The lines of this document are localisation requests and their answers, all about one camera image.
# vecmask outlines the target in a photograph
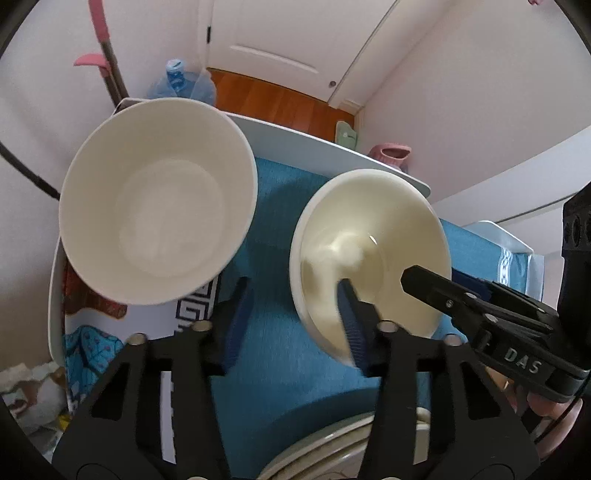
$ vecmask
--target bowl rim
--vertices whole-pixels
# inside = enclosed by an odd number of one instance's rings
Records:
[[[312,216],[312,213],[319,205],[319,203],[335,188],[339,187],[340,185],[347,183],[353,179],[357,179],[360,177],[369,178],[374,177],[377,179],[385,179],[390,181],[391,183],[397,185],[403,185],[403,187],[407,188],[409,192],[415,196],[419,202],[421,202],[424,206],[431,210],[433,216],[438,220],[439,224],[439,234],[440,238],[443,240],[445,246],[447,247],[447,258],[449,264],[449,272],[447,273],[447,278],[451,278],[452,276],[452,261],[451,255],[449,252],[449,244],[447,243],[447,237],[445,236],[445,232],[443,231],[443,226],[437,217],[437,214],[433,210],[431,204],[427,201],[427,199],[419,192],[413,185],[411,185],[406,180],[396,176],[393,173],[382,171],[382,170],[374,170],[372,168],[360,168],[357,170],[351,170],[341,175],[334,177],[333,179],[326,182],[322,187],[316,191],[316,193],[312,196],[308,204],[305,206],[304,210],[302,211],[300,218],[295,226],[294,234],[291,240],[291,248],[290,248],[290,261],[289,261],[289,277],[290,277],[290,290],[291,296],[293,298],[293,302],[295,305],[295,310],[300,318],[300,321],[306,328],[308,334],[312,337],[315,343],[328,353],[332,358],[338,360],[344,365],[348,365],[350,367],[354,367],[355,363],[353,362],[353,358],[351,355],[345,355],[339,348],[335,347],[324,335],[320,333],[318,327],[313,322],[310,313],[306,307],[306,301],[304,299],[304,292],[301,285],[301,268],[300,268],[300,257],[301,257],[301,244],[304,238],[304,234],[306,232],[306,227],[308,225],[308,221]]]
[[[206,271],[203,274],[203,277],[207,277],[207,279],[205,279],[202,283],[199,281],[199,283],[201,283],[200,285],[195,285],[195,286],[191,287],[189,290],[187,289],[188,287],[187,288],[179,288],[174,292],[174,294],[169,294],[169,295],[158,295],[158,291],[155,291],[151,294],[143,294],[143,295],[141,295],[141,294],[140,295],[137,295],[137,294],[129,295],[129,293],[118,294],[118,292],[109,291],[108,285],[100,285],[100,286],[92,285],[92,281],[90,281],[90,282],[88,281],[88,276],[86,275],[86,272],[81,272],[81,270],[78,269],[78,267],[74,263],[74,261],[72,261],[70,259],[70,256],[68,255],[69,240],[67,238],[65,238],[63,235],[63,223],[64,223],[63,215],[64,215],[64,213],[62,210],[62,206],[64,205],[64,203],[63,203],[64,192],[66,192],[66,201],[67,201],[67,199],[69,197],[69,195],[67,194],[67,191],[68,191],[67,182],[70,177],[70,173],[72,172],[72,169],[75,168],[74,165],[79,161],[80,152],[85,148],[86,144],[90,141],[90,139],[93,138],[101,128],[103,128],[104,125],[106,125],[108,122],[111,122],[114,119],[119,118],[121,116],[137,114],[137,112],[136,112],[137,110],[152,108],[152,107],[150,107],[150,105],[153,105],[155,103],[160,103],[160,102],[162,102],[162,103],[163,102],[167,102],[167,103],[177,102],[177,103],[186,103],[186,104],[193,104],[193,105],[197,104],[199,106],[199,108],[208,109],[208,110],[214,112],[216,115],[219,115],[237,133],[238,137],[242,140],[243,144],[246,146],[246,152],[248,154],[248,158],[250,160],[249,163],[251,165],[252,194],[251,194],[251,204],[249,205],[249,209],[248,209],[248,218],[246,219],[246,222],[240,232],[240,235],[236,236],[235,243],[231,244],[232,248],[229,249],[229,251],[227,252],[227,255],[225,255],[222,260],[215,263],[212,268],[210,268],[208,271]],[[140,102],[140,103],[136,103],[135,105],[131,105],[130,107],[127,107],[126,109],[121,110],[120,112],[118,112],[114,115],[111,115],[109,118],[104,120],[98,127],[96,127],[93,130],[93,132],[86,138],[86,140],[84,140],[84,142],[82,143],[80,148],[76,151],[76,155],[74,156],[74,159],[72,159],[72,161],[68,167],[68,171],[66,172],[66,176],[64,177],[64,181],[61,186],[61,198],[59,201],[59,209],[58,209],[58,222],[59,222],[61,243],[64,248],[64,251],[66,252],[66,258],[68,259],[68,262],[70,263],[70,265],[72,265],[72,268],[76,271],[76,274],[80,277],[80,279],[84,283],[86,283],[90,288],[92,288],[94,291],[96,291],[101,296],[103,296],[109,300],[113,300],[118,303],[123,303],[123,304],[128,304],[128,305],[156,305],[156,304],[166,303],[168,301],[173,301],[173,300],[177,300],[179,298],[185,297],[186,295],[189,295],[190,293],[194,292],[197,288],[199,288],[203,285],[206,285],[208,282],[210,282],[212,279],[214,279],[216,277],[216,275],[219,275],[223,271],[223,269],[230,263],[230,261],[236,255],[236,252],[238,251],[238,249],[242,245],[244,239],[246,238],[246,234],[248,233],[248,231],[251,227],[252,219],[253,219],[254,213],[255,213],[257,197],[258,197],[258,173],[257,173],[257,168],[256,168],[255,157],[252,152],[252,147],[251,147],[250,143],[248,142],[248,140],[246,139],[246,136],[244,135],[242,130],[240,130],[240,127],[238,127],[237,124],[235,124],[232,121],[232,119],[225,112],[219,110],[218,108],[215,108],[214,106],[208,105],[203,102],[199,102],[198,100],[192,100],[192,99],[187,99],[187,98],[158,98],[158,99],[153,99],[153,100],[146,100],[144,102]]]

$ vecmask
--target wooden floor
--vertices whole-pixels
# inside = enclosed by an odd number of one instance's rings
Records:
[[[303,93],[237,73],[209,71],[217,87],[216,106],[220,110],[293,128],[330,142],[335,141],[338,120],[353,126],[350,113]]]

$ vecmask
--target plastic water bottle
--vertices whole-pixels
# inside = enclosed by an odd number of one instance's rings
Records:
[[[203,69],[199,73],[186,72],[180,59],[166,62],[166,76],[153,83],[146,98],[183,97],[215,105],[216,86],[211,74]]]
[[[187,75],[184,69],[185,62],[180,59],[173,59],[166,62],[166,76],[174,93],[179,97],[191,98],[196,79],[187,78],[194,76],[194,74]]]

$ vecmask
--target green object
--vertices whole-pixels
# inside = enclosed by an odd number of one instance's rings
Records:
[[[357,132],[347,122],[339,120],[336,122],[335,143],[349,150],[355,150]]]

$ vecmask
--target pink hook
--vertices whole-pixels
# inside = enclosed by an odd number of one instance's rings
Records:
[[[100,70],[100,76],[107,78],[111,75],[111,65],[102,53],[87,53],[78,57],[74,61],[74,67],[80,66],[93,66],[98,67]]]

